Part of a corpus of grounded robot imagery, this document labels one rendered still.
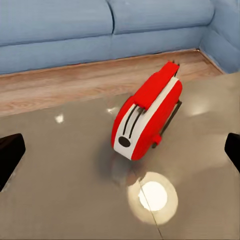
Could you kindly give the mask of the radio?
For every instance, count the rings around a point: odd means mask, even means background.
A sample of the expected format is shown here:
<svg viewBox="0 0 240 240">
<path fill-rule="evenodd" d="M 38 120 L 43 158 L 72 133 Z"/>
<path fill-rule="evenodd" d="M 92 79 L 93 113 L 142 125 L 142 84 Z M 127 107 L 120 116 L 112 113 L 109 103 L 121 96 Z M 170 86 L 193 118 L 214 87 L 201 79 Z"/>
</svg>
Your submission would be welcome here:
<svg viewBox="0 0 240 240">
<path fill-rule="evenodd" d="M 112 128 L 113 149 L 130 160 L 141 159 L 162 139 L 182 102 L 183 85 L 176 74 L 180 64 L 168 62 L 121 107 Z"/>
</svg>

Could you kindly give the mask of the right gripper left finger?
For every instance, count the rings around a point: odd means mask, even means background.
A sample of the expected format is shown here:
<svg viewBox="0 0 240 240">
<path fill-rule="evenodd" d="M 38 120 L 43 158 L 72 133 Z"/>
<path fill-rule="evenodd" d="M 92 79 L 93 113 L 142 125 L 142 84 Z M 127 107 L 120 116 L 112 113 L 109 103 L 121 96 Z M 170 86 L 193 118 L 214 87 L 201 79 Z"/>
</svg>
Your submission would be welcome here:
<svg viewBox="0 0 240 240">
<path fill-rule="evenodd" d="M 25 152 L 25 142 L 21 133 L 0 138 L 0 192 Z"/>
</svg>

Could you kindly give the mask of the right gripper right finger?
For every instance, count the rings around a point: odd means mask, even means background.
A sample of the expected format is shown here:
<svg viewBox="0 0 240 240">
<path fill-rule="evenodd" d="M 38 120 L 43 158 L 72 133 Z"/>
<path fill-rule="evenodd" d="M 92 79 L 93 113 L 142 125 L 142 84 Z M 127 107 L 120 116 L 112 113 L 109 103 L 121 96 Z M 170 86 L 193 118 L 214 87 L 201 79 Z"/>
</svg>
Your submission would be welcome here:
<svg viewBox="0 0 240 240">
<path fill-rule="evenodd" d="M 224 150 L 240 172 L 240 134 L 229 133 Z"/>
</svg>

